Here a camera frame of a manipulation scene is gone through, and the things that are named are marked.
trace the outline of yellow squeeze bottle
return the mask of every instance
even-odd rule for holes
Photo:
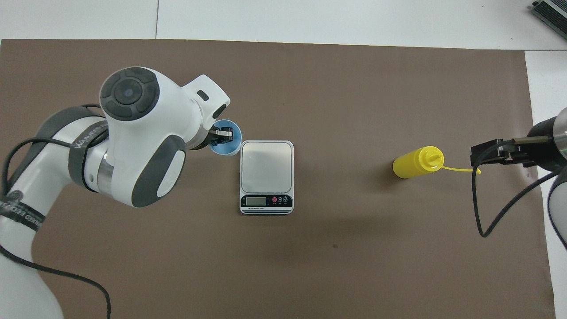
[[[404,179],[430,174],[440,169],[472,172],[472,169],[445,167],[443,166],[444,163],[445,157],[440,149],[434,146],[426,146],[398,157],[393,162],[392,168],[399,178]]]

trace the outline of black vent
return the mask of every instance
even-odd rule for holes
[[[551,0],[556,6],[561,8],[563,11],[567,12],[567,1],[566,0]]]
[[[567,38],[567,19],[557,12],[557,10],[555,10],[552,6],[546,2],[540,2],[534,7],[533,11],[534,14],[543,22],[561,33],[561,36]]]

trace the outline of brown mat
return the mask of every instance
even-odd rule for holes
[[[165,199],[129,208],[64,189],[36,262],[100,282],[113,318],[553,318],[541,194],[486,239],[470,176],[401,180],[399,155],[469,148],[532,127],[522,51],[179,40],[4,40],[0,154],[52,113],[97,102],[115,70],[141,65],[184,85],[207,74],[245,140],[295,145],[295,211],[242,216],[239,157],[191,151]],[[484,167],[485,228],[536,179]],[[83,283],[42,275],[67,318],[103,318]]]

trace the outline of digital kitchen scale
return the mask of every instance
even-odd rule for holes
[[[294,207],[293,144],[245,141],[240,150],[240,211],[286,215]]]

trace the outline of white floor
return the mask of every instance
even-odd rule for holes
[[[527,50],[537,123],[567,106],[567,90],[561,85],[567,83],[567,41],[530,14],[531,2],[3,0],[0,39],[206,39]],[[550,185],[542,186],[544,199]],[[567,319],[567,251],[547,214],[545,218],[556,316]]]

